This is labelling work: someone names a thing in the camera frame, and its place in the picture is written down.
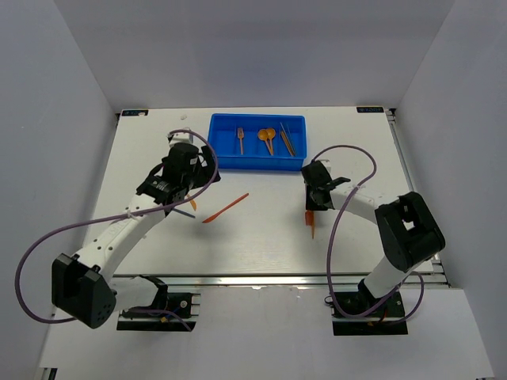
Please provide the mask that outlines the orange spoon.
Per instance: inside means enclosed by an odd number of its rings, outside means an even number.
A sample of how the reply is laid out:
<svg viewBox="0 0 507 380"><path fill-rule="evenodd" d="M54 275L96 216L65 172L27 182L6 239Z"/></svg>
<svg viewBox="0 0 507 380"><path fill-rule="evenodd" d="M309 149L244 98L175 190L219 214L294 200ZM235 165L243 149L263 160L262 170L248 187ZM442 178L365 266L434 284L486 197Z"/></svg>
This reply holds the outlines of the orange spoon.
<svg viewBox="0 0 507 380"><path fill-rule="evenodd" d="M270 140L269 140L269 133L267 132L266 129L261 129L258 133L257 133L257 137L263 141L266 145L266 148L269 152L270 155L273 155L273 152L272 152L272 148L271 148L271 144L270 144Z"/></svg>
<svg viewBox="0 0 507 380"><path fill-rule="evenodd" d="M276 131L275 131L274 128L267 128L266 131L267 131L267 134L268 134L270 154L274 155L273 139L276 137Z"/></svg>

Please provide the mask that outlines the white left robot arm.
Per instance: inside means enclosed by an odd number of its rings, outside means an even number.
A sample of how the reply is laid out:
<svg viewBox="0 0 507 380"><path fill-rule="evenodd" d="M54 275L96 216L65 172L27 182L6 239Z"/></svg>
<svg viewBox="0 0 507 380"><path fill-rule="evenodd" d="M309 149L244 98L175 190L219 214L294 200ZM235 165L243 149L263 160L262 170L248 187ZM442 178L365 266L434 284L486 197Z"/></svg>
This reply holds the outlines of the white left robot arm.
<svg viewBox="0 0 507 380"><path fill-rule="evenodd" d="M169 153L136 189L126 218L112 222L73 256L59 255L51 266L54 306L92 329L117 310L158 316L167 309L167 286L152 275L115 280L124 258L162 222L190 191L219 180L210 146L170 145Z"/></svg>

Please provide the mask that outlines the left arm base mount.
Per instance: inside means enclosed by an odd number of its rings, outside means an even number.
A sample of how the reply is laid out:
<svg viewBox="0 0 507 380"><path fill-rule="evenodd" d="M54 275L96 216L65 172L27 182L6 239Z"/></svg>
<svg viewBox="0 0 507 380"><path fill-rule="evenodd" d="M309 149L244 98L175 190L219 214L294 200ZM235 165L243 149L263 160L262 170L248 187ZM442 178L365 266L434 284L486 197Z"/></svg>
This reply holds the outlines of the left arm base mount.
<svg viewBox="0 0 507 380"><path fill-rule="evenodd" d="M158 277L114 277L109 287L116 297L119 331L193 331L199 315L200 294L176 291Z"/></svg>

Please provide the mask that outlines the grey-blue chopstick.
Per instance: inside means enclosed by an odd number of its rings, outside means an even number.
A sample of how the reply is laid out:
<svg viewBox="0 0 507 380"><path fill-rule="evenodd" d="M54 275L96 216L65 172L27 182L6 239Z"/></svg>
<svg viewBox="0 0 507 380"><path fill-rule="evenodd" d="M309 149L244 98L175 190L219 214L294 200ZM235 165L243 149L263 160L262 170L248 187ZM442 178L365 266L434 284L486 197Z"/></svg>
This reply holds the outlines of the grey-blue chopstick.
<svg viewBox="0 0 507 380"><path fill-rule="evenodd" d="M290 132L290 128L288 125L285 126L285 132L286 132L286 136L288 137L288 142L291 147L291 151L292 151L291 155L292 155L292 157L295 157L296 156L296 149L295 149L292 134Z"/></svg>
<svg viewBox="0 0 507 380"><path fill-rule="evenodd" d="M288 133L286 132L286 129L282 123L280 124L280 128L281 128L280 134L282 136L282 139L284 140L284 144L287 147L289 154L293 157L295 155L294 150L292 149L292 144L291 144L290 139L288 137Z"/></svg>

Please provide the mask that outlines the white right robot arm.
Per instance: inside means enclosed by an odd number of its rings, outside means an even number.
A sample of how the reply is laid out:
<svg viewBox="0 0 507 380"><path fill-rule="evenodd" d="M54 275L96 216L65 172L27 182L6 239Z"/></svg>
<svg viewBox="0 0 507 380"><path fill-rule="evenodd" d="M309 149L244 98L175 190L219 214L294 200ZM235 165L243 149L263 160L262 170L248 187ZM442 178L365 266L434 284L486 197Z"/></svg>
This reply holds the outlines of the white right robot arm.
<svg viewBox="0 0 507 380"><path fill-rule="evenodd" d="M352 184L346 177L333 179L322 161L301 169L306 191L306 223L314 211L336 211L328 253L332 253L337 224L345 213L373 223L379 232L383 258L360 281L357 291L359 309L369 316L383 310L386 297L421 263L446 246L444 235L423 197L408 192L385 203L382 196Z"/></svg>

